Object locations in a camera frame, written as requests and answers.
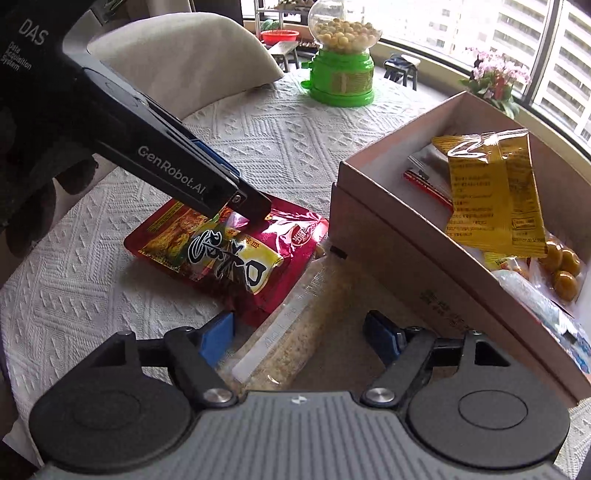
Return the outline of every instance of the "apartment building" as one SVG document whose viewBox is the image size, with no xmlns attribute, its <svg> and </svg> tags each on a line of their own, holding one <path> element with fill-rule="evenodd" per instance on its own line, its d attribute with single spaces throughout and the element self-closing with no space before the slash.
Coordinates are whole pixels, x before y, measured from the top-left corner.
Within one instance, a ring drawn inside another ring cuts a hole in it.
<svg viewBox="0 0 591 480">
<path fill-rule="evenodd" d="M 587 143 L 591 139 L 591 18 L 564 2 L 534 103 Z"/>
</svg>

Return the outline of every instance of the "round table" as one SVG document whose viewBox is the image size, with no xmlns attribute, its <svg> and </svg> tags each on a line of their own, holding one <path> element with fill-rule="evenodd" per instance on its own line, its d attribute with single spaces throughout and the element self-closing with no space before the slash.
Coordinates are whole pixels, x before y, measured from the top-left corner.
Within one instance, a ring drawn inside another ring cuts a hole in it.
<svg viewBox="0 0 591 480">
<path fill-rule="evenodd" d="M 328 216 L 339 162 L 432 108 L 428 96 L 380 77 L 375 101 L 333 108 L 312 100 L 298 70 L 215 102 L 185 124 L 256 188 Z M 39 396 L 114 332 L 155 338 L 199 327 L 221 305 L 144 262 L 124 238 L 168 197 L 117 168 L 37 245 L 0 290 L 7 367 L 23 420 Z M 559 464 L 576 472 L 591 439 L 590 404 L 572 412 Z"/>
</svg>

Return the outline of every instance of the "cardboard box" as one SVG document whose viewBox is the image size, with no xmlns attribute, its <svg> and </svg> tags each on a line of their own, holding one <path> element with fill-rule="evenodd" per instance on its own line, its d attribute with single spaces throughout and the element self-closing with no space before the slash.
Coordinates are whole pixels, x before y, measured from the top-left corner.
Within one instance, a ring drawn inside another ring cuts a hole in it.
<svg viewBox="0 0 591 480">
<path fill-rule="evenodd" d="M 443 102 L 340 164 L 329 236 L 437 333 L 458 336 L 468 326 L 485 332 L 574 405 L 591 397 L 589 377 L 528 309 L 444 233 L 449 210 L 402 177 L 407 157 L 432 137 L 515 128 L 516 122 L 468 93 Z M 531 134 L 530 149 L 546 228 L 589 263 L 591 186 Z M 577 303 L 591 306 L 591 277 Z"/>
</svg>

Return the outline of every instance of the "sticker label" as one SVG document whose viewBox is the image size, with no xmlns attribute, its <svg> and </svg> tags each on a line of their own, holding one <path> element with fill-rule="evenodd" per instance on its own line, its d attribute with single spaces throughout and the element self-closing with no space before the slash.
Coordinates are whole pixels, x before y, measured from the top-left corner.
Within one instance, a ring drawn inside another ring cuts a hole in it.
<svg viewBox="0 0 591 480">
<path fill-rule="evenodd" d="M 16 72 L 21 68 L 31 70 L 31 63 L 26 58 L 21 57 L 19 55 L 20 52 L 20 47 L 14 42 L 10 42 L 7 50 L 2 54 L 2 57 L 0 57 L 0 63 L 12 68 Z"/>
</svg>

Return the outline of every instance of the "yellow snack packet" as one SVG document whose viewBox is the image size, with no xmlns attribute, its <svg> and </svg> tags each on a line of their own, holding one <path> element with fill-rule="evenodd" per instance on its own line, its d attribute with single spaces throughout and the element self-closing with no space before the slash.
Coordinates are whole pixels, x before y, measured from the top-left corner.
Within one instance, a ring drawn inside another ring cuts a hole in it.
<svg viewBox="0 0 591 480">
<path fill-rule="evenodd" d="M 530 268 L 525 258 L 496 254 L 494 252 L 484 252 L 484 263 L 490 271 L 512 270 L 524 277 L 530 279 Z"/>
<path fill-rule="evenodd" d="M 449 158 L 454 210 L 449 237 L 484 251 L 545 257 L 528 135 L 519 129 L 433 138 Z"/>
</svg>

